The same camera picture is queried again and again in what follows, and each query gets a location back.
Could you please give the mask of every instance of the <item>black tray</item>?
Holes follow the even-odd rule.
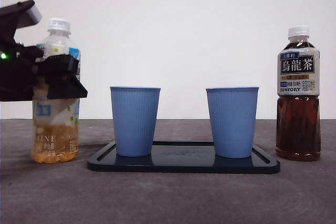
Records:
[[[199,141],[154,141],[152,154],[124,157],[116,153],[113,141],[89,158],[88,169],[101,172],[272,174],[280,171],[280,162],[256,145],[251,157],[224,158],[215,155],[213,142]]]

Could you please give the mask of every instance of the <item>gray carpet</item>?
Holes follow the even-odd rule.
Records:
[[[79,155],[30,159],[31,120],[1,120],[1,220],[25,223],[336,223],[336,120],[322,120],[317,162],[277,158],[280,173],[104,173],[87,159],[113,139],[112,120],[80,120]],[[158,120],[155,140],[211,141],[209,120]],[[255,144],[275,155],[275,121]]]

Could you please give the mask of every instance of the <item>bottle cap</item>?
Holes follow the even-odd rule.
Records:
[[[70,33],[70,22],[62,18],[51,18],[49,20],[49,30],[62,30]]]
[[[309,27],[308,26],[296,26],[291,27],[288,30],[288,38],[294,36],[308,36],[309,37]]]

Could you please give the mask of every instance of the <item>plastic bottle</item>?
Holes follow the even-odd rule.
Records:
[[[80,60],[80,51],[69,38],[70,23],[64,19],[49,21],[49,36],[37,44],[44,51],[43,61],[52,55],[70,54]],[[80,65],[77,78],[80,77]],[[78,153],[79,99],[47,99],[48,85],[44,77],[34,87],[33,119],[34,147],[33,160],[39,163],[66,162]]]
[[[320,157],[320,52],[308,42],[309,28],[288,31],[278,55],[277,155],[296,161]]]

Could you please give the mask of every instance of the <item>ribbed cup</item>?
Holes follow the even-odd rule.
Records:
[[[258,90],[258,87],[206,89],[215,153],[218,156],[251,156]]]
[[[151,153],[160,88],[110,87],[116,150],[121,156]]]

